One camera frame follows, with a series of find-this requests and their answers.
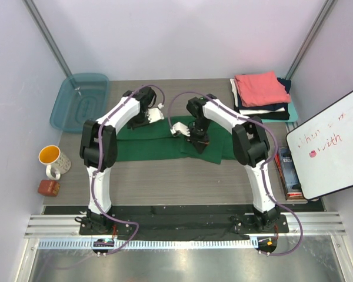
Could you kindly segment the green t shirt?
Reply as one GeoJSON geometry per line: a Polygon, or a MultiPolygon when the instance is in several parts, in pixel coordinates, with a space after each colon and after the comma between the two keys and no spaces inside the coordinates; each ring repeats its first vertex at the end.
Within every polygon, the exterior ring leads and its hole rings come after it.
{"type": "Polygon", "coordinates": [[[183,136],[171,135],[168,120],[138,127],[124,127],[117,135],[118,162],[143,160],[168,160],[196,158],[220,164],[222,160],[234,160],[232,136],[223,127],[211,122],[208,128],[209,144],[198,153],[183,136]]]}

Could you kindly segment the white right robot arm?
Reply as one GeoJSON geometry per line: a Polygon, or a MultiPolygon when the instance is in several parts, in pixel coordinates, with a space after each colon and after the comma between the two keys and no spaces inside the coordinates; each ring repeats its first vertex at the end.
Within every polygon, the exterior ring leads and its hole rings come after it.
{"type": "Polygon", "coordinates": [[[271,199],[273,193],[266,164],[270,145],[261,119],[252,120],[242,116],[211,94],[190,99],[187,111],[195,120],[187,126],[189,133],[185,139],[198,153],[208,146],[211,122],[231,134],[234,157],[244,166],[251,185],[254,225],[261,232],[273,229],[280,212],[271,199]]]}

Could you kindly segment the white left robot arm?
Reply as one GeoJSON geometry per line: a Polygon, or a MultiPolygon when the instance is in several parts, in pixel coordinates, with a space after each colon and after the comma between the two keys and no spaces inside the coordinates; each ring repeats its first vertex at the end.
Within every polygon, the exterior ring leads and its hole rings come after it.
{"type": "Polygon", "coordinates": [[[118,157],[117,134],[124,126],[135,128],[162,120],[163,104],[155,108],[156,93],[150,86],[126,91],[105,115],[83,125],[80,158],[89,177],[89,205],[80,219],[81,234],[108,234],[116,222],[109,195],[111,167],[118,157]]]}

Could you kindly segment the folded white t shirt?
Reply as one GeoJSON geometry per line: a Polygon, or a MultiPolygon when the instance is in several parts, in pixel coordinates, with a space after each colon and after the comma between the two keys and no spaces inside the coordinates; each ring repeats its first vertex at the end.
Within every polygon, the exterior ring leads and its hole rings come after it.
{"type": "Polygon", "coordinates": [[[239,94],[239,89],[235,79],[230,79],[230,84],[232,88],[232,93],[234,96],[234,108],[242,115],[265,115],[265,114],[274,114],[274,113],[286,113],[288,111],[287,103],[277,103],[265,106],[254,106],[254,107],[245,107],[241,96],[239,94]]]}

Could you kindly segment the teal translucent plastic bin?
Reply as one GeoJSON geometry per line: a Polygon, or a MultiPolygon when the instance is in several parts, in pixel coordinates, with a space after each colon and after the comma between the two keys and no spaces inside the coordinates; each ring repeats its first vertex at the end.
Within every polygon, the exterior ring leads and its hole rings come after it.
{"type": "Polygon", "coordinates": [[[105,114],[109,79],[100,73],[77,73],[67,77],[58,92],[49,119],[54,129],[81,133],[87,120],[105,114]]]}

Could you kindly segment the folded coral t shirt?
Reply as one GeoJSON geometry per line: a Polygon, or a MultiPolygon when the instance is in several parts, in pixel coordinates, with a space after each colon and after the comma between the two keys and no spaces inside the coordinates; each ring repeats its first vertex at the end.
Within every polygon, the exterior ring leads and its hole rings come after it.
{"type": "Polygon", "coordinates": [[[278,83],[274,71],[251,75],[235,75],[239,94],[245,107],[266,105],[275,98],[289,98],[278,83]]]}

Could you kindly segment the white floral mug orange inside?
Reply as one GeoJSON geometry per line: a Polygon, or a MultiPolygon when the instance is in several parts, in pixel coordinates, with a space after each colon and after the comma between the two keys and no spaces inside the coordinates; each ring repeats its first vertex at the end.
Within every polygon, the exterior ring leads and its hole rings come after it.
{"type": "Polygon", "coordinates": [[[69,157],[56,145],[44,147],[38,155],[38,160],[45,165],[46,176],[51,180],[59,180],[71,168],[69,157]]]}

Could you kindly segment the folded navy t shirt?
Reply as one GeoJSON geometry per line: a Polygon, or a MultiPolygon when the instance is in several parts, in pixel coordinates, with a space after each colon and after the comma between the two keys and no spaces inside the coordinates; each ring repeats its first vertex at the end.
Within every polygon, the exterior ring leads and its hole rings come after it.
{"type": "MultiPolygon", "coordinates": [[[[282,85],[282,89],[285,91],[285,93],[289,95],[291,86],[292,86],[292,81],[289,79],[280,78],[280,77],[277,77],[277,81],[279,84],[282,85]]],[[[276,111],[280,108],[288,106],[288,104],[290,103],[290,100],[291,99],[289,98],[275,98],[273,100],[269,100],[269,103],[267,103],[266,105],[256,106],[254,107],[254,109],[276,111]]]]}

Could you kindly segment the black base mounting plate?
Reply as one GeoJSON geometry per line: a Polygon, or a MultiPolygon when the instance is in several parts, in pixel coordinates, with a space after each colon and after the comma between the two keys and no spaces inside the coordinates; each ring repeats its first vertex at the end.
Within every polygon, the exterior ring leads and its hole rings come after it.
{"type": "Polygon", "coordinates": [[[139,230],[136,240],[147,241],[221,241],[240,240],[247,234],[287,233],[292,229],[295,218],[287,219],[285,209],[273,229],[260,231],[254,223],[254,212],[249,204],[223,205],[182,205],[182,206],[115,206],[112,215],[123,223],[115,223],[106,234],[81,234],[80,219],[86,216],[85,206],[47,206],[47,216],[71,216],[78,224],[80,235],[117,235],[128,239],[137,222],[139,230]]]}

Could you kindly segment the dark blue book box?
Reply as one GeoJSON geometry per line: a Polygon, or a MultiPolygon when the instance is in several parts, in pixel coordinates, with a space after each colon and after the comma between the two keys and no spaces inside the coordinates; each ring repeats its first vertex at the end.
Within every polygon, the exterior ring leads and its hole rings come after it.
{"type": "Polygon", "coordinates": [[[301,184],[291,157],[291,152],[287,147],[279,147],[275,162],[286,193],[301,193],[301,184]]]}

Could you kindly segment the red brown block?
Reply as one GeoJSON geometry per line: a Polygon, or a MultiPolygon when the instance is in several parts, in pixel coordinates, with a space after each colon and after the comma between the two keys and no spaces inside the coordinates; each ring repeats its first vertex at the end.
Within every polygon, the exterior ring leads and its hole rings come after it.
{"type": "Polygon", "coordinates": [[[38,193],[47,197],[56,197],[58,195],[60,184],[56,180],[41,180],[38,193]]]}

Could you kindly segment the pink whiteboard magnet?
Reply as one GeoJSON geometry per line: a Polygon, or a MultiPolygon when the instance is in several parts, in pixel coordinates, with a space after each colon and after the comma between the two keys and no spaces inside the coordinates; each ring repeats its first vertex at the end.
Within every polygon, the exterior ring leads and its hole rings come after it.
{"type": "Polygon", "coordinates": [[[311,158],[315,157],[317,155],[316,151],[312,150],[310,153],[309,153],[309,156],[311,158]]]}

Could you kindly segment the white whiteboard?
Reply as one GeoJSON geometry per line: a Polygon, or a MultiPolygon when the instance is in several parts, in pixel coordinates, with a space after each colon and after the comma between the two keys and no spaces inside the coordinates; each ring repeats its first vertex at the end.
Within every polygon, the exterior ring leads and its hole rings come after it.
{"type": "Polygon", "coordinates": [[[353,91],[290,131],[286,142],[307,200],[353,187],[353,91]]]}

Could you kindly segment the left aluminium corner post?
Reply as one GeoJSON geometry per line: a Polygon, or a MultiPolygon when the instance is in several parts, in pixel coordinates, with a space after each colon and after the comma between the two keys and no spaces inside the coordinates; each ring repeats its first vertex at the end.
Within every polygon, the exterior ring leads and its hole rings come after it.
{"type": "Polygon", "coordinates": [[[54,58],[56,59],[59,67],[61,68],[62,72],[66,77],[72,75],[72,72],[64,59],[58,45],[54,37],[52,36],[46,22],[44,21],[39,9],[37,8],[35,2],[33,0],[22,0],[23,4],[25,5],[26,9],[28,10],[31,18],[35,22],[35,25],[38,27],[42,37],[44,38],[48,48],[50,49],[51,53],[53,54],[54,58]]]}

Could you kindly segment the aluminium corner post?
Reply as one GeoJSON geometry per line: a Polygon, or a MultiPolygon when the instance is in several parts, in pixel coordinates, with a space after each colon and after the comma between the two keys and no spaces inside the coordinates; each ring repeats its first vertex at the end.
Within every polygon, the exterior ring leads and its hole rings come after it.
{"type": "Polygon", "coordinates": [[[28,10],[31,18],[35,22],[35,25],[38,27],[42,37],[44,38],[48,48],[50,49],[51,53],[53,54],[54,58],[56,59],[59,67],[61,68],[62,72],[66,77],[72,75],[72,72],[64,59],[58,45],[54,37],[52,36],[46,22],[44,21],[39,9],[37,8],[35,2],[33,0],[22,0],[23,4],[25,5],[26,9],[28,10]]]}
{"type": "Polygon", "coordinates": [[[321,28],[323,27],[325,21],[330,16],[337,2],[338,2],[337,0],[324,1],[323,6],[321,7],[312,26],[310,27],[305,39],[303,40],[302,45],[298,49],[298,52],[294,60],[292,61],[292,64],[288,69],[288,72],[285,75],[285,79],[291,80],[293,78],[293,76],[295,75],[295,72],[299,68],[300,64],[302,63],[307,52],[309,51],[310,47],[314,43],[314,40],[317,38],[321,28]]]}

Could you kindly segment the aluminium extrusion rail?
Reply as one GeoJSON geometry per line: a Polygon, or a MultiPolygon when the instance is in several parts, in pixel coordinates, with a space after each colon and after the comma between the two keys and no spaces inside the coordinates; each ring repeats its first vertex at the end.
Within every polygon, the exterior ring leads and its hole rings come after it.
{"type": "MultiPolygon", "coordinates": [[[[238,240],[244,236],[305,236],[343,235],[346,233],[337,212],[302,212],[293,216],[282,213],[272,227],[261,230],[251,213],[208,214],[133,214],[139,223],[136,240],[208,241],[238,240]]],[[[31,216],[26,237],[110,236],[127,239],[135,231],[128,223],[111,223],[99,227],[79,215],[31,216]]]]}

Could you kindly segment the right aluminium corner post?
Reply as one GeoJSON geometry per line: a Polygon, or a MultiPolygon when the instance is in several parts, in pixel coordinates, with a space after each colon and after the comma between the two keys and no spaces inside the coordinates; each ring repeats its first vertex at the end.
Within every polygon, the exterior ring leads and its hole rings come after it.
{"type": "Polygon", "coordinates": [[[324,1],[323,6],[321,7],[312,26],[310,27],[305,39],[303,40],[302,45],[298,49],[298,52],[294,60],[292,61],[292,64],[288,69],[288,72],[285,75],[285,79],[291,80],[293,78],[293,76],[295,75],[295,72],[299,68],[300,64],[302,63],[307,52],[309,51],[310,47],[314,43],[314,40],[317,38],[321,28],[323,27],[325,21],[330,16],[337,2],[338,2],[337,0],[324,1]]]}

